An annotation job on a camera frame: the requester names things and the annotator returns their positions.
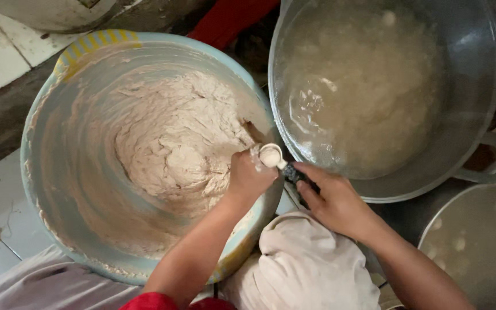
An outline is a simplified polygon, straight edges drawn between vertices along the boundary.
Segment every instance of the metal pot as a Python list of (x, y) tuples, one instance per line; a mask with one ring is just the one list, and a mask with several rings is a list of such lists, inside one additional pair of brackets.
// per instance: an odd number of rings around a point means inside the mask
[[(288, 138), (277, 98), (280, 84), (281, 45), (286, 30), (307, 1), (293, 0), (282, 7), (271, 45), (268, 78), (270, 98), (280, 134), (299, 161), (307, 161)], [(424, 194), (452, 176), (480, 183), (496, 182), (496, 164), (485, 173), (461, 169), (482, 144), (496, 146), (496, 135), (484, 136), (496, 107), (496, 26), (488, 5), (480, 0), (421, 0), (423, 14), (437, 23), (446, 45), (450, 91), (437, 129), (426, 149), (405, 166), (371, 180), (352, 180), (367, 202), (397, 202)]]
[(451, 179), (376, 211), (444, 269), (478, 309), (496, 309), (496, 184)]

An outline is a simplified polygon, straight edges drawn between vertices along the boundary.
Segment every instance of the red sleeve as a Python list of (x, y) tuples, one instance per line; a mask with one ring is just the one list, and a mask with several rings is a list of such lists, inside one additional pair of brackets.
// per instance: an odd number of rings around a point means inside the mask
[(131, 299), (120, 310), (177, 310), (177, 306), (167, 295), (150, 292)]
[[(150, 292), (131, 299), (120, 310), (177, 310), (177, 306), (167, 295)], [(221, 299), (207, 298), (192, 303), (189, 310), (235, 310), (235, 307)]]

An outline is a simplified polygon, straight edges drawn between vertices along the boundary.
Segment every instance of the mixing bowl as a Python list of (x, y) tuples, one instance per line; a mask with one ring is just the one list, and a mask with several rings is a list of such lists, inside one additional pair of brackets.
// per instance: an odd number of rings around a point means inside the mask
[[(288, 150), (307, 161), (289, 138), (278, 108), (291, 90), (284, 88), (282, 44), (305, 5), (320, 1), (286, 1), (271, 45), (268, 78), (273, 114)], [(403, 201), (430, 191), (452, 176), (483, 183), (496, 182), (496, 164), (483, 173), (462, 169), (480, 143), (496, 146), (496, 135), (484, 136), (496, 107), (496, 26), (489, 5), (481, 0), (418, 0), (410, 6), (426, 22), (436, 24), (445, 47), (449, 88), (437, 127), (426, 148), (404, 166), (382, 177), (351, 180), (367, 202)]]
[[(26, 196), (67, 255), (101, 275), (135, 285), (146, 281), (158, 258), (118, 249), (101, 231), (123, 223), (131, 229), (150, 229), (164, 222), (184, 231), (193, 222), (163, 210), (163, 201), (133, 185), (105, 127), (127, 113), (127, 106), (109, 95), (117, 86), (115, 81), (139, 68), (128, 75), (129, 82), (156, 81), (192, 70), (217, 77), (239, 98), (257, 102), (265, 117), (251, 121), (273, 142), (281, 143), (270, 105), (258, 85), (239, 64), (206, 44), (169, 34), (104, 30), (69, 46), (26, 120), (21, 149)], [(281, 193), (278, 180), (256, 201), (229, 238), (209, 282), (240, 267), (274, 214)], [(117, 208), (128, 208), (130, 213), (111, 217)], [(98, 233), (90, 229), (93, 222), (86, 220), (82, 210), (104, 219), (98, 223), (102, 226)]]

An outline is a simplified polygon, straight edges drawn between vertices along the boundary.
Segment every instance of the white scoop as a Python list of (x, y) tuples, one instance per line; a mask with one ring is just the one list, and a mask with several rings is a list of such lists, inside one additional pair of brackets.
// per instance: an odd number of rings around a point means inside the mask
[(259, 149), (259, 159), (267, 167), (283, 170), (288, 164), (282, 158), (282, 150), (276, 144), (266, 144)]

